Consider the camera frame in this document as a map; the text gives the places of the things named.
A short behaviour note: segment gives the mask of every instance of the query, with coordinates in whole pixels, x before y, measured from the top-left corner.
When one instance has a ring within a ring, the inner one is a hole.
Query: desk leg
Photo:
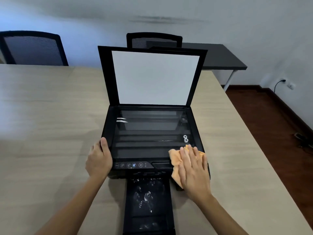
[[[233,70],[232,74],[229,76],[229,79],[227,80],[225,86],[224,86],[224,91],[227,90],[227,88],[229,87],[230,81],[233,78],[234,73],[237,72],[237,70]]]

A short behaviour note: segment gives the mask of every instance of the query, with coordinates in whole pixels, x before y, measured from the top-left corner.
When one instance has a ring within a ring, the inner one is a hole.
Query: mesh chair
[[[172,34],[138,32],[126,35],[128,48],[182,47],[182,37]]]
[[[68,66],[61,38],[57,34],[0,32],[0,49],[7,64]]]

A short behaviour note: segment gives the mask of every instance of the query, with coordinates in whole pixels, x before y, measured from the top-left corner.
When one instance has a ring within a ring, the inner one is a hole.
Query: floor
[[[298,147],[296,126],[264,92],[226,93],[313,229],[313,155]]]

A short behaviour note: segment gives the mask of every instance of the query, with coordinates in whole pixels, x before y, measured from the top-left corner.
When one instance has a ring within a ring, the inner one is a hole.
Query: light wood tabletop
[[[0,65],[1,234],[32,234],[88,178],[85,161],[109,106],[101,69]],[[211,71],[192,110],[213,195],[249,234],[313,234]],[[125,180],[107,179],[79,234],[122,234]],[[171,186],[177,234],[215,234]]]

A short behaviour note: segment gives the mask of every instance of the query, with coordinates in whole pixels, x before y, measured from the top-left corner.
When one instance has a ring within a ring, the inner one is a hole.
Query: person
[[[188,197],[200,208],[218,235],[247,235],[211,194],[206,155],[202,160],[196,160],[198,149],[190,145],[188,149],[189,152],[180,148],[183,164],[179,167],[181,182]],[[101,138],[91,147],[88,154],[86,170],[89,178],[83,188],[35,235],[77,234],[111,168],[111,153],[106,139]]]

